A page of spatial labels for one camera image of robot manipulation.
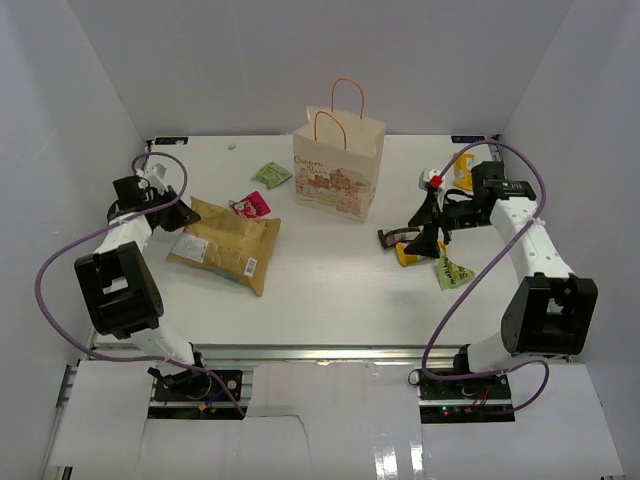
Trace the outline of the large brown paper snack bag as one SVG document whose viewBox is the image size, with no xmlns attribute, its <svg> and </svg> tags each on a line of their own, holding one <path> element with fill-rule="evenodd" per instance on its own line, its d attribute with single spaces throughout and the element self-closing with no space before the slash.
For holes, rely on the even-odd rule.
<svg viewBox="0 0 640 480">
<path fill-rule="evenodd" d="M 200 220 L 183 229 L 166 260 L 207 270 L 262 296 L 281 220 L 242 218 L 196 197 L 191 209 Z"/>
</svg>

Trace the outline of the red foil snack packet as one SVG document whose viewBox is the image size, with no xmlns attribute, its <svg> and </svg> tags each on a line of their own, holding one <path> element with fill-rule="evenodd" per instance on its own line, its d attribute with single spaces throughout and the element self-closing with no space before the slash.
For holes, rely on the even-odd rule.
<svg viewBox="0 0 640 480">
<path fill-rule="evenodd" d="M 251 192 L 239 201 L 229 201 L 228 204 L 241 218 L 257 219 L 271 213 L 271 208 L 258 191 Z"/>
</svg>

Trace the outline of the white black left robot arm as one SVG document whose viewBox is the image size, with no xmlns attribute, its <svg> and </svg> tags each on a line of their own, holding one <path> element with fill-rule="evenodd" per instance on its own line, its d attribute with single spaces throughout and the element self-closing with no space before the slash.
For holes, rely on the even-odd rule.
<svg viewBox="0 0 640 480">
<path fill-rule="evenodd" d="M 173 232 L 200 220 L 159 173 L 113 182 L 116 201 L 107 213 L 108 232 L 93 253 L 77 259 L 75 273 L 91 322 L 101 335 L 129 341 L 149 356 L 185 364 L 177 387 L 199 399 L 211 387 L 194 346 L 161 323 L 164 304 L 143 257 L 154 230 Z"/>
</svg>

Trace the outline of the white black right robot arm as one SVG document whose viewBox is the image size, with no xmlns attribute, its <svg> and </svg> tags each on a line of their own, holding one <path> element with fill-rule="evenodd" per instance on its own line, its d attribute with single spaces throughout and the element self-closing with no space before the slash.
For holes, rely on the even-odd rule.
<svg viewBox="0 0 640 480">
<path fill-rule="evenodd" d="M 466 399 L 486 389 L 487 376 L 580 354 L 598 296 L 595 282 L 578 277 L 562 260 L 540 220 L 544 190 L 507 179 L 499 162 L 473 167 L 471 178 L 478 215 L 501 235 L 505 246 L 497 256 L 510 257 L 520 285 L 499 330 L 464 346 L 454 358 L 447 378 Z"/>
</svg>

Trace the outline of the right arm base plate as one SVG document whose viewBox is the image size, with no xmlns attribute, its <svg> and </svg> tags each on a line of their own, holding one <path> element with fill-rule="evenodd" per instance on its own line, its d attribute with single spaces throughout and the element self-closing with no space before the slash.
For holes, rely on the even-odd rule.
<svg viewBox="0 0 640 480">
<path fill-rule="evenodd" d="M 505 375 L 464 381 L 443 381 L 415 375 L 422 400 L 510 400 L 511 389 Z"/>
</svg>

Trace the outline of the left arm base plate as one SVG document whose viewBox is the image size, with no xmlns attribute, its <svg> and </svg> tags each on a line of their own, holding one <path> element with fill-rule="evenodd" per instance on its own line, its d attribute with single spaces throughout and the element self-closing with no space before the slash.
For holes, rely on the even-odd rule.
<svg viewBox="0 0 640 480">
<path fill-rule="evenodd" d="M 147 372 L 156 379 L 154 399 L 159 402 L 171 401 L 228 401 L 229 396 L 211 376 L 187 370 L 174 375 L 163 376 L 157 368 Z M 241 370 L 213 370 L 229 390 L 235 400 L 241 398 L 243 373 Z"/>
</svg>

